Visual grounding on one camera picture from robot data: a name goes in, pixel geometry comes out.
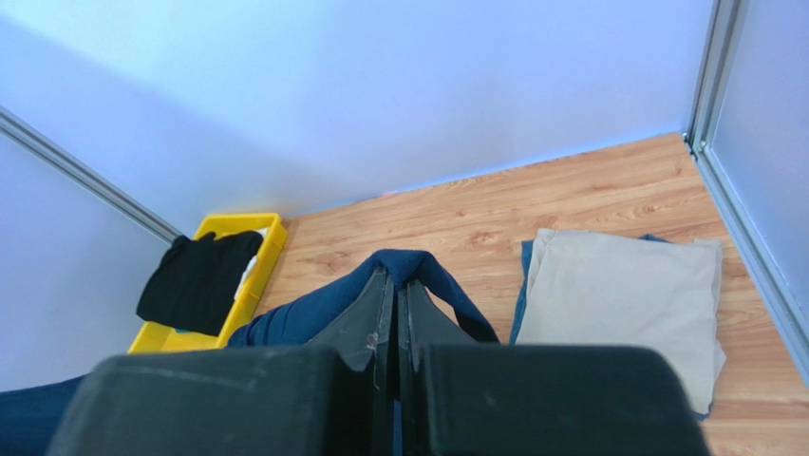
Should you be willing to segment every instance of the white folded cloth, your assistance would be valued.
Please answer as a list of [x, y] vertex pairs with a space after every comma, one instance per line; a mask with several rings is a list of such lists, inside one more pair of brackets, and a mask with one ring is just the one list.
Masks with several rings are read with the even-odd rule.
[[725, 361], [716, 339], [722, 244], [540, 229], [518, 344], [632, 345], [663, 355], [708, 414]]

